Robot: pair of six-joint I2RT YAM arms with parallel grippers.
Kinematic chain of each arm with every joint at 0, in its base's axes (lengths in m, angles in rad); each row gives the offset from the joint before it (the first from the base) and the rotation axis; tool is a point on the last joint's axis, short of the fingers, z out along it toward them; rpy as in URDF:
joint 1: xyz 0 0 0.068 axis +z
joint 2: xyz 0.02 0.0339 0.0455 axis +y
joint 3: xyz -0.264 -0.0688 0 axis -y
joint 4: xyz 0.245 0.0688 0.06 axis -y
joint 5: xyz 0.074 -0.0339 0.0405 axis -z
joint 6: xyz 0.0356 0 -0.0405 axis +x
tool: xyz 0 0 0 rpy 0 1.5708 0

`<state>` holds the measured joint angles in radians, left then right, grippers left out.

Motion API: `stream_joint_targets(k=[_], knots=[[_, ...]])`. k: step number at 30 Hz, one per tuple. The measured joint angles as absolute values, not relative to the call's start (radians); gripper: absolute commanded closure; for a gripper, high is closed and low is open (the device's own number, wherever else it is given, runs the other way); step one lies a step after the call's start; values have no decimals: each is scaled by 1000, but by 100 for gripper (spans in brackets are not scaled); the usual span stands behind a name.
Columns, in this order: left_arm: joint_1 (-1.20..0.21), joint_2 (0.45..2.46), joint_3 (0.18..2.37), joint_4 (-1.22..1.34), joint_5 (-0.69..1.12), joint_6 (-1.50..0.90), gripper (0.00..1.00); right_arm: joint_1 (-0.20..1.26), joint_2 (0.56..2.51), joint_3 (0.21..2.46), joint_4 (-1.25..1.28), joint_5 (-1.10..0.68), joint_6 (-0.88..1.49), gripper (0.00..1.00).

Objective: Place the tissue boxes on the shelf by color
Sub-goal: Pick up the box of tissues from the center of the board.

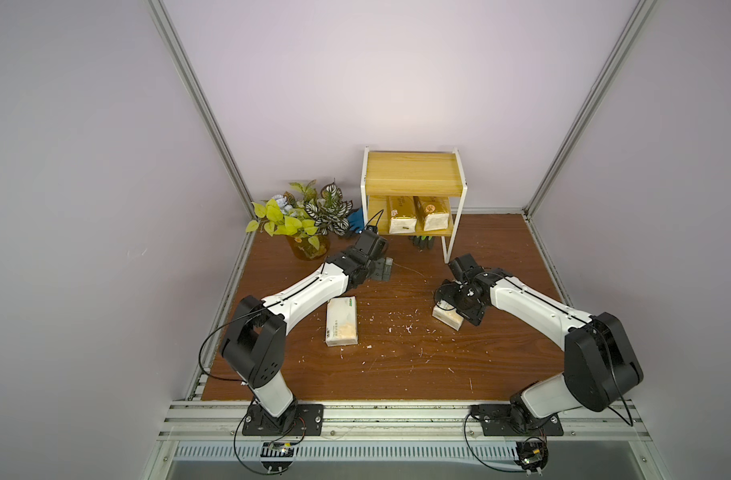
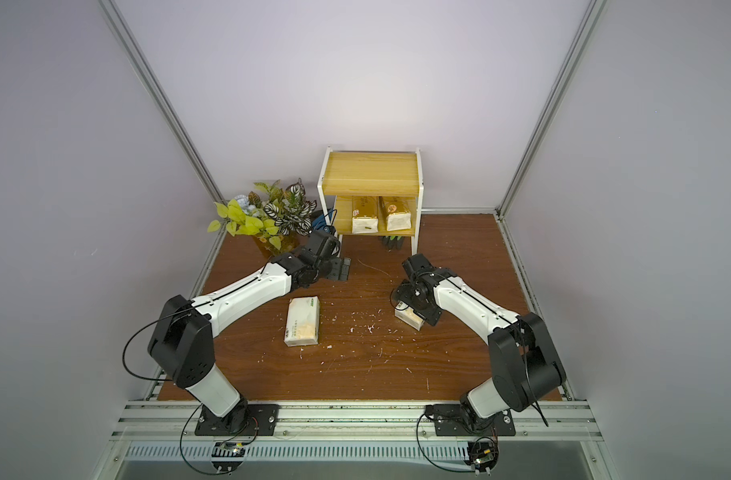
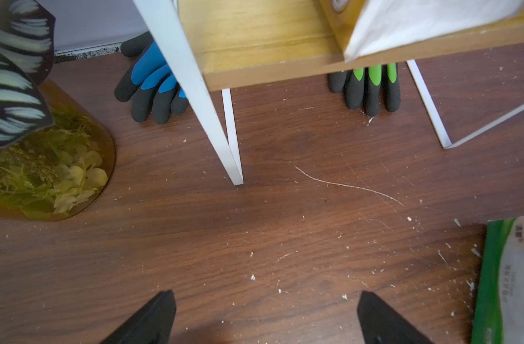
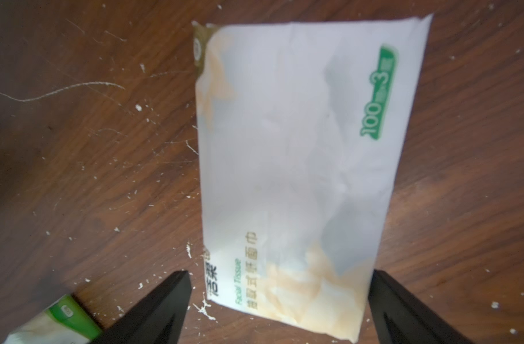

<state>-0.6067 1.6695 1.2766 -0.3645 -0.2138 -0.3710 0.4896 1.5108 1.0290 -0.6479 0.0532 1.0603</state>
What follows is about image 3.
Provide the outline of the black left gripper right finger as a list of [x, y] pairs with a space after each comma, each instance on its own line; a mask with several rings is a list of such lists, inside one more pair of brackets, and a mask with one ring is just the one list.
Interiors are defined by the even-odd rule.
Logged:
[[366, 344], [433, 343], [374, 292], [362, 291], [357, 315]]

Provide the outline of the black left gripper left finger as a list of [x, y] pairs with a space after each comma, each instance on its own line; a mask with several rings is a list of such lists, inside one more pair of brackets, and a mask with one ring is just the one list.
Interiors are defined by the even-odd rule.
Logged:
[[158, 292], [101, 343], [166, 344], [170, 339], [176, 312], [177, 304], [173, 291]]

